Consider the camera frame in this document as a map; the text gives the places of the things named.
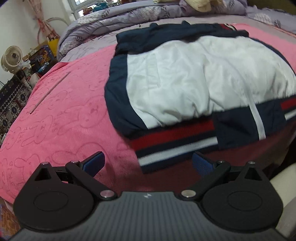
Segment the navy and white jacket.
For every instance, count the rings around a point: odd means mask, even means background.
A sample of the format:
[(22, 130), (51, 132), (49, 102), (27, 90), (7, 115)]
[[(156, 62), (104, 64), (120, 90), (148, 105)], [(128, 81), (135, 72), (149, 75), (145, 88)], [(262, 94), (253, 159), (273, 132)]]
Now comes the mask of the navy and white jacket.
[(295, 122), (294, 68), (246, 30), (153, 23), (116, 39), (105, 102), (144, 173), (262, 141)]

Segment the thin metal rod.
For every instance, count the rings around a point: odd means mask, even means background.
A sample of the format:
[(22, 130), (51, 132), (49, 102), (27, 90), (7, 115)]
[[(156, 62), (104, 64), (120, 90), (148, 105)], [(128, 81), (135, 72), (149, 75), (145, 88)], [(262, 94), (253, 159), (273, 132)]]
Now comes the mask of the thin metal rod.
[(48, 91), (47, 91), (47, 93), (35, 104), (35, 106), (33, 107), (33, 109), (29, 112), (29, 114), (32, 114), (34, 111), (35, 111), (35, 109), (45, 100), (45, 98), (69, 75), (71, 73), (71, 71), (70, 72), (68, 72), (68, 73), (66, 73), (66, 75), (64, 75), (59, 81), (57, 81), (55, 84), (54, 84), (54, 86), (51, 88), (51, 89), (49, 89)]

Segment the black patterned rug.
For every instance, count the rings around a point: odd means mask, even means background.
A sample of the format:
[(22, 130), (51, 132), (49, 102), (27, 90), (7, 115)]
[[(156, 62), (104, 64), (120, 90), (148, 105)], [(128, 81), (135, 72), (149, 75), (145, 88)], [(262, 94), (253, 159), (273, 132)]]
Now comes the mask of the black patterned rug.
[(1, 89), (1, 145), (11, 125), (27, 104), (32, 92), (31, 86), (17, 77), (11, 78)]

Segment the colourful toy box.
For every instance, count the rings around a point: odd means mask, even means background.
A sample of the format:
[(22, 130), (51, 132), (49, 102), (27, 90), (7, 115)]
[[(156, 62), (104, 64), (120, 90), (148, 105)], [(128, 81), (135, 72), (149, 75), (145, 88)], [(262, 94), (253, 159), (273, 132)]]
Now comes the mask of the colourful toy box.
[(56, 57), (48, 45), (43, 45), (36, 53), (29, 57), (31, 70), (34, 73), (47, 73), (58, 63)]

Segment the white desk fan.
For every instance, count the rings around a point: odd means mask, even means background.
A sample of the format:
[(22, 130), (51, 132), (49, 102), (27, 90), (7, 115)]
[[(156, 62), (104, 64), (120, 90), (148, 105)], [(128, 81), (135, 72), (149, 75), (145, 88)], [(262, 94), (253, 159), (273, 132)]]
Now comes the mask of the white desk fan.
[(4, 71), (16, 74), (23, 61), (23, 54), (18, 46), (10, 46), (1, 58), (1, 66)]

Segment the yellow paper bag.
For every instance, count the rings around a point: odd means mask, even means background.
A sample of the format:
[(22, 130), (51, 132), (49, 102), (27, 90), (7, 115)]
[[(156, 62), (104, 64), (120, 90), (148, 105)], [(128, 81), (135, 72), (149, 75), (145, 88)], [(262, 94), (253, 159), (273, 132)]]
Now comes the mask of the yellow paper bag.
[(48, 41), (48, 46), (51, 49), (54, 57), (57, 56), (59, 39), (51, 39)]

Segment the lavender bed sheet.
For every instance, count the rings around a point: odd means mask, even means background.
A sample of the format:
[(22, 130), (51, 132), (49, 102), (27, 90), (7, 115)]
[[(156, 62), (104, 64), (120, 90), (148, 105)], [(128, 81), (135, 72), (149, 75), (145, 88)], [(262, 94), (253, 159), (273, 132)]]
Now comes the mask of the lavender bed sheet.
[[(187, 21), (190, 24), (199, 24), (199, 23), (225, 23), (231, 25), (243, 25), (243, 29), (246, 29), (246, 25), (251, 27), (255, 27), (264, 32), (267, 32), (271, 35), (277, 36), (281, 39), (287, 40), (288, 42), (295, 43), (295, 35), (289, 33), (285, 30), (278, 29), (274, 26), (267, 25), (265, 23), (252, 20), (246, 16), (236, 16), (236, 15), (212, 15), (212, 16), (203, 16), (201, 18), (198, 17), (185, 17), (185, 18), (175, 18), (175, 19), (162, 19), (156, 21), (158, 25), (161, 24), (180, 24), (182, 21)], [(130, 26), (127, 28), (122, 28), (117, 31), (113, 31), (104, 36), (92, 36), (87, 39), (85, 42), (81, 43), (79, 46), (70, 50), (65, 57), (62, 58), (63, 62), (71, 62), (81, 57), (84, 57), (88, 54), (94, 53), (101, 48), (114, 45), (117, 43), (116, 34), (133, 29), (145, 28), (150, 25), (150, 22)]]

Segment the purple patterned duvet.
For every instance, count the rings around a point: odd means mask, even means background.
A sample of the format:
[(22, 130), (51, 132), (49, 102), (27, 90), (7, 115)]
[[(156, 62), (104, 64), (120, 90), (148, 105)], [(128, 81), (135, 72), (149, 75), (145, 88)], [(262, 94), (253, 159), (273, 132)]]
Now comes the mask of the purple patterned duvet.
[(202, 18), (209, 16), (245, 16), (254, 21), (268, 24), (289, 33), (295, 33), (295, 16), (279, 9), (258, 9), (247, 6), (246, 1), (223, 1), (211, 11), (202, 13), (193, 9), (185, 1), (177, 4), (137, 1), (89, 13), (74, 21), (63, 33), (58, 43), (58, 61), (67, 60), (74, 54), (74, 48), (91, 37), (99, 37), (134, 25), (167, 19), (173, 23), (177, 18)]

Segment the cream puffy coat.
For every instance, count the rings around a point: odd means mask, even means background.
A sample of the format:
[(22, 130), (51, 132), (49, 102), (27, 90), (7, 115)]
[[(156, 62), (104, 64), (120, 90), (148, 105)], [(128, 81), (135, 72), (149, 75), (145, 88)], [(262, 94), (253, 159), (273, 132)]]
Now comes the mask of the cream puffy coat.
[(186, 3), (196, 11), (201, 13), (210, 12), (213, 6), (223, 4), (222, 0), (186, 0)]

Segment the window with white frame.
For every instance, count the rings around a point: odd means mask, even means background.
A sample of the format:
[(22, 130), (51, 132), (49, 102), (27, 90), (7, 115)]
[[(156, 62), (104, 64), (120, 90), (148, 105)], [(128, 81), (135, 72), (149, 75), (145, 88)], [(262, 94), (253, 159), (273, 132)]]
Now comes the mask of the window with white frame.
[(69, 0), (68, 1), (73, 14), (76, 19), (84, 16), (85, 14), (107, 9), (112, 6), (121, 5), (121, 1), (92, 1), (92, 0)]

